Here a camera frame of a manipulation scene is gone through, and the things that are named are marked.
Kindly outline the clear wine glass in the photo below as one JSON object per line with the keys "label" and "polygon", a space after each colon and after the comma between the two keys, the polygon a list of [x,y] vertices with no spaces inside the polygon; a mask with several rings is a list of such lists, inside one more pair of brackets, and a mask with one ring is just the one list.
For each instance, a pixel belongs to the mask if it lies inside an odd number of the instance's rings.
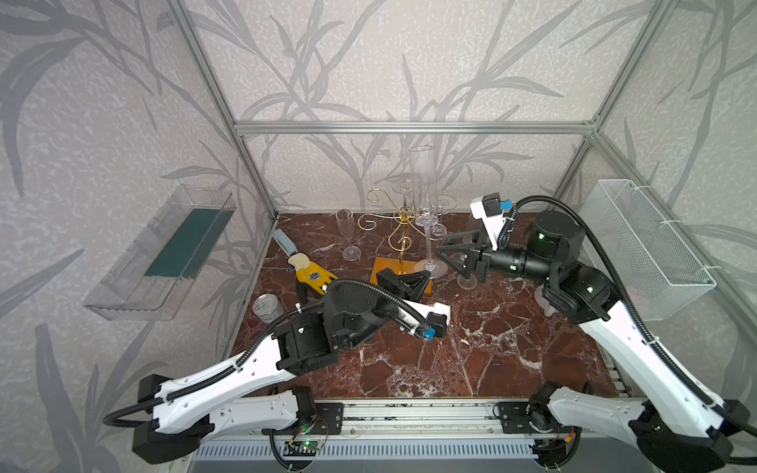
{"label": "clear wine glass", "polygon": [[402,206],[412,209],[415,207],[414,182],[411,177],[398,179],[392,184],[392,190],[402,197]]}
{"label": "clear wine glass", "polygon": [[437,200],[437,223],[431,228],[432,238],[439,240],[447,234],[444,218],[457,207],[457,199],[447,194],[440,194]]}
{"label": "clear wine glass", "polygon": [[340,209],[335,214],[338,230],[345,238],[346,248],[343,250],[343,258],[348,262],[354,262],[361,259],[362,252],[354,244],[355,220],[354,214],[349,209]]}
{"label": "clear wine glass", "polygon": [[475,275],[467,277],[459,275],[457,276],[457,284],[459,284],[459,287],[461,287],[461,289],[470,291],[476,288],[476,286],[478,285],[478,279]]}
{"label": "clear wine glass", "polygon": [[433,250],[432,230],[439,224],[434,152],[432,145],[418,145],[409,149],[416,214],[414,223],[423,228],[426,248],[425,258],[414,266],[414,271],[427,271],[432,280],[447,274],[447,264],[435,258]]}

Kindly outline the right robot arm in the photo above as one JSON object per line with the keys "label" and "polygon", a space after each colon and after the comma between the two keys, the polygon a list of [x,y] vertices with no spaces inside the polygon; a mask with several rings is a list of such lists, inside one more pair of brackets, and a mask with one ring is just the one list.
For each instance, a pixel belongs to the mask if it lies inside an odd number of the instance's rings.
{"label": "right robot arm", "polygon": [[460,276],[490,272],[542,285],[550,307],[601,346],[640,386],[643,400],[619,401],[548,382],[533,412],[636,447],[664,472],[755,466],[731,436],[755,436],[750,412],[692,376],[650,331],[589,225],[567,204],[534,195],[516,203],[491,193],[472,201],[480,230],[447,235],[436,254]]}

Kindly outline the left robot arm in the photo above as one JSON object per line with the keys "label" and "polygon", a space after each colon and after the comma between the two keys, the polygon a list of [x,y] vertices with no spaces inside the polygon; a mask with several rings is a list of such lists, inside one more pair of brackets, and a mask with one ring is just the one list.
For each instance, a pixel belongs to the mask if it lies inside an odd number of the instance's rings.
{"label": "left robot arm", "polygon": [[451,309],[420,302],[429,279],[427,271],[390,270],[374,284],[335,279],[319,300],[270,322],[244,352],[183,378],[143,378],[137,403],[106,414],[103,423],[132,430],[133,452],[150,464],[180,459],[230,433],[302,425],[317,416],[309,390],[256,400],[250,394],[336,364],[390,321],[424,341],[443,337]]}

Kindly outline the lilac mug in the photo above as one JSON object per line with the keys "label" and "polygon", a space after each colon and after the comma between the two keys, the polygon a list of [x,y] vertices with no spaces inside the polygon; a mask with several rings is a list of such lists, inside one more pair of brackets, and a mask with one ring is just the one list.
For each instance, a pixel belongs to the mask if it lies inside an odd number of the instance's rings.
{"label": "lilac mug", "polygon": [[534,290],[534,301],[538,304],[538,307],[542,309],[543,315],[546,318],[553,317],[553,315],[556,315],[558,313],[558,309],[555,309],[555,307],[552,307],[552,305],[547,301],[546,297],[544,296],[544,285],[539,285]]}

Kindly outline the yellow black work glove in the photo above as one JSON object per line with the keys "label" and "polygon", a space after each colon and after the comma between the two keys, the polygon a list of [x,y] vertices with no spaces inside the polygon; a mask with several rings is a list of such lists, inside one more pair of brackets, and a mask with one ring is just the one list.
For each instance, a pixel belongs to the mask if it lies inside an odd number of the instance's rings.
{"label": "yellow black work glove", "polygon": [[301,305],[309,301],[309,292],[313,292],[317,299],[323,297],[327,286],[337,279],[336,275],[312,262],[301,252],[289,256],[288,263],[296,271],[296,293]]}

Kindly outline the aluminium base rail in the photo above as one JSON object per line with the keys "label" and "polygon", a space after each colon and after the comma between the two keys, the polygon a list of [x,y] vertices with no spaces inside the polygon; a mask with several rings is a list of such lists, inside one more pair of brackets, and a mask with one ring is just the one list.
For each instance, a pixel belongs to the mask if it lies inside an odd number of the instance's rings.
{"label": "aluminium base rail", "polygon": [[541,436],[567,433],[567,424],[539,414],[526,398],[338,399],[305,394],[243,397],[209,414],[215,426],[205,439],[263,435],[270,430],[311,435],[441,437],[453,433]]}

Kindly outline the clear plastic wall shelf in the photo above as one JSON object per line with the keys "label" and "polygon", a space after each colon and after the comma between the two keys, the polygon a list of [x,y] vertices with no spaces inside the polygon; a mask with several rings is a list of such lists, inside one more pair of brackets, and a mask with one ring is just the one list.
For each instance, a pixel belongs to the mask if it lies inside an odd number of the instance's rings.
{"label": "clear plastic wall shelf", "polygon": [[236,210],[230,191],[178,186],[84,307],[110,321],[174,319]]}

